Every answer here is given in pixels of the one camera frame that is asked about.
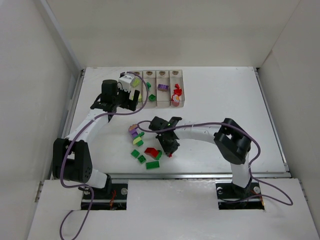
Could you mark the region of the red large lego brick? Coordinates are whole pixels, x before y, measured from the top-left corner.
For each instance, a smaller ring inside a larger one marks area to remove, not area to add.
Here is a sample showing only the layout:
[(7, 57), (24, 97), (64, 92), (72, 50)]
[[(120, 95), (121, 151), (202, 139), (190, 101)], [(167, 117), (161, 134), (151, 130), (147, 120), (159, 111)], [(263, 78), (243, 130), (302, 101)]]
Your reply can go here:
[(147, 147), (144, 153), (152, 158), (156, 158), (159, 152), (154, 147)]

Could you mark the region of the green small square lego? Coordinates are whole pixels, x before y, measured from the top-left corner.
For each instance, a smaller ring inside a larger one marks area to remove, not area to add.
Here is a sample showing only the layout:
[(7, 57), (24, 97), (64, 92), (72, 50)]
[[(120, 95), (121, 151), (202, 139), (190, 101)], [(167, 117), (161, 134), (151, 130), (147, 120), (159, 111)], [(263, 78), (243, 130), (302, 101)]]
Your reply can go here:
[(150, 101), (150, 102), (155, 102), (156, 101), (156, 96), (154, 95), (154, 94), (150, 94), (149, 96), (148, 96), (148, 100)]

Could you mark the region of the green long lego brick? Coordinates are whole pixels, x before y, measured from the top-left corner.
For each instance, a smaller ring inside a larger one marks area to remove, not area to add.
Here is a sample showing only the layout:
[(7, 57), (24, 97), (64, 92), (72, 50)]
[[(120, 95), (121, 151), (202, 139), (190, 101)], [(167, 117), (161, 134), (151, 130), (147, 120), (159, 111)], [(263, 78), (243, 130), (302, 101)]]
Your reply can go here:
[(160, 163), (158, 161), (151, 161), (145, 164), (147, 170), (157, 169), (160, 167)]

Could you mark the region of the purple flower lego piece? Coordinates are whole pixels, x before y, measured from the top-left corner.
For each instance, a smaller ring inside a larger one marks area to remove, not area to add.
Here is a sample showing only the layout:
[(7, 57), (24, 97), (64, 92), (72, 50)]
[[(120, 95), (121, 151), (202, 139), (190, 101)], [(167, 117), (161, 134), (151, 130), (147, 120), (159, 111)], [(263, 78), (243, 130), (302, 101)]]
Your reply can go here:
[(132, 139), (136, 139), (140, 136), (140, 134), (137, 131), (138, 129), (138, 125), (137, 124), (133, 124), (128, 128), (128, 132), (130, 134), (130, 136), (132, 137)]

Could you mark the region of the green cone lego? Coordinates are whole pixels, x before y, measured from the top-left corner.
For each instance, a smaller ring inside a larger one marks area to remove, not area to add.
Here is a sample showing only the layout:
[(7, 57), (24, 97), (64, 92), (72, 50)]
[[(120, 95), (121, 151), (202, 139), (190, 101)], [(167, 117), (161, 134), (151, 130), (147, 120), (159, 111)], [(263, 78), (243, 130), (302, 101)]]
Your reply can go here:
[(151, 84), (150, 84), (149, 82), (147, 82), (147, 83), (146, 83), (146, 86), (147, 86), (147, 90), (150, 91), (150, 89), (151, 89)]

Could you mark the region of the green round lego piece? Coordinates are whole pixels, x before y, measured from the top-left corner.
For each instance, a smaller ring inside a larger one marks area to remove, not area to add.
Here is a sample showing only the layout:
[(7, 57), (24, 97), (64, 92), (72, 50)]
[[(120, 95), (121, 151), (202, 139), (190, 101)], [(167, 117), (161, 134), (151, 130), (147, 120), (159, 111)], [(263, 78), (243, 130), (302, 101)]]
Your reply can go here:
[(144, 134), (145, 134), (145, 133), (142, 131), (142, 132), (140, 132), (140, 133), (136, 136), (136, 138), (141, 138)]

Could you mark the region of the yellow-green slope lego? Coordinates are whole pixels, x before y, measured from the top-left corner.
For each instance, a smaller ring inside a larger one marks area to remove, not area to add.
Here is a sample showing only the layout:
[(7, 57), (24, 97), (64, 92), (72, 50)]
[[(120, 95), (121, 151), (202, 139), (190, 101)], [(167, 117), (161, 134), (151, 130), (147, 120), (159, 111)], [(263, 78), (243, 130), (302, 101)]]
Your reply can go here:
[(143, 140), (140, 137), (135, 138), (132, 143), (133, 145), (136, 145), (138, 147), (144, 144)]

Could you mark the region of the green square lego brick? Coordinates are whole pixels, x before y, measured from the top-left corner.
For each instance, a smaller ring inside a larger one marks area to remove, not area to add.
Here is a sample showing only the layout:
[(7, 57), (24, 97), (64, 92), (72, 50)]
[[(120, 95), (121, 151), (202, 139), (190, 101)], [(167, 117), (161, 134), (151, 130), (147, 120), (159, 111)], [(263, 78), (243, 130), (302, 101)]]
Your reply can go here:
[(140, 152), (136, 149), (134, 149), (132, 152), (131, 152), (131, 156), (134, 157), (135, 159), (138, 158), (140, 156)]

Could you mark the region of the purple lego brick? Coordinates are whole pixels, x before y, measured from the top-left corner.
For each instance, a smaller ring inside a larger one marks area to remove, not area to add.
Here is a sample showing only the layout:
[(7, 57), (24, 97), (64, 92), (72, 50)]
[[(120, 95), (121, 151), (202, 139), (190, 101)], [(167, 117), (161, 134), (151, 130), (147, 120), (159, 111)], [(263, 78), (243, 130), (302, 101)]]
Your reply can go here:
[(158, 84), (157, 89), (158, 89), (159, 91), (166, 92), (166, 91), (169, 90), (169, 86), (166, 85), (166, 84)]

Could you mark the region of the red arch lego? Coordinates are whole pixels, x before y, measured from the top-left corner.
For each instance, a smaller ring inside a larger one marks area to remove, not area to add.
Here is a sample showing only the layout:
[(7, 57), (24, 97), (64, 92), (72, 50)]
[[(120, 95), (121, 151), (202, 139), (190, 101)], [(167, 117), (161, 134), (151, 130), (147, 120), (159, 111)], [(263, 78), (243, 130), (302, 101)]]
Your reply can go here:
[(173, 94), (171, 96), (171, 105), (173, 107), (178, 107), (180, 105), (180, 96), (177, 94)]

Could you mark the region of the red ring lego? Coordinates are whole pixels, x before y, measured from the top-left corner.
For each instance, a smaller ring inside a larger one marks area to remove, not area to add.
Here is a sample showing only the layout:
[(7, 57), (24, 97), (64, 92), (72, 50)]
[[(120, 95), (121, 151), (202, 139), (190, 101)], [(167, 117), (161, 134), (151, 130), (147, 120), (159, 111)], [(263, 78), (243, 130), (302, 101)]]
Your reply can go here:
[(183, 93), (183, 91), (182, 91), (181, 88), (176, 88), (176, 89), (173, 90), (173, 93), (174, 93), (175, 95), (177, 95), (177, 96), (181, 96), (182, 93)]

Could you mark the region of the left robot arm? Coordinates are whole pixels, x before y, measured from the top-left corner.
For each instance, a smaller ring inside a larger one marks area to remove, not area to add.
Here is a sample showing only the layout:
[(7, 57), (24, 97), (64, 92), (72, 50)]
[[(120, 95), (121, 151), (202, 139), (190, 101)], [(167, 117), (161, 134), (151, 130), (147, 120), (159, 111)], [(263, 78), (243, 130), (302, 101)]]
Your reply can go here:
[(63, 187), (67, 187), (64, 181), (72, 181), (77, 187), (111, 191), (111, 177), (93, 167), (89, 144), (117, 114), (118, 107), (135, 113), (140, 91), (131, 90), (133, 81), (132, 74), (125, 74), (118, 80), (103, 80), (101, 93), (83, 122), (66, 138), (54, 141), (52, 174)]

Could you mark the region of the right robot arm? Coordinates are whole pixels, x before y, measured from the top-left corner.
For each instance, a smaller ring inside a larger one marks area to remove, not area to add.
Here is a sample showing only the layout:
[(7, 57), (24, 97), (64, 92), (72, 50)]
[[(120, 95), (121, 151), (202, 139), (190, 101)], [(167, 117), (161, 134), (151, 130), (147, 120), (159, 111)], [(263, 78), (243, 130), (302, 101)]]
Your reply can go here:
[(249, 191), (252, 177), (249, 173), (248, 153), (252, 141), (231, 118), (225, 118), (222, 124), (210, 126), (181, 117), (172, 117), (166, 121), (156, 116), (148, 129), (157, 133), (156, 138), (168, 157), (178, 150), (178, 140), (189, 139), (214, 144), (222, 157), (230, 163), (233, 189), (239, 193)]

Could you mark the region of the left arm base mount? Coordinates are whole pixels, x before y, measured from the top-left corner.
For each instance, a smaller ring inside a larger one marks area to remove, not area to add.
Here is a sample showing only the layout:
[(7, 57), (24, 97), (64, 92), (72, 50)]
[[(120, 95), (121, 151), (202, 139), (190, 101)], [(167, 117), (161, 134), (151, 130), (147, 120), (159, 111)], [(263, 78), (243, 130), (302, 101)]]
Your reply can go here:
[(125, 211), (127, 209), (128, 182), (116, 182), (111, 185), (111, 192), (93, 188), (92, 211)]

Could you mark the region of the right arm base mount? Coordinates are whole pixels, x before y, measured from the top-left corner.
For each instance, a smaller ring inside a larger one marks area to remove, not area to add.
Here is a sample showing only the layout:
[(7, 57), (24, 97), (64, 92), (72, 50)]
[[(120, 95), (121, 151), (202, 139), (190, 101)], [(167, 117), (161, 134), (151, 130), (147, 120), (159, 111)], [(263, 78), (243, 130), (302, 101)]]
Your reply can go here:
[(216, 184), (219, 210), (264, 210), (260, 193), (260, 185), (257, 182), (252, 182), (246, 188), (232, 182)]

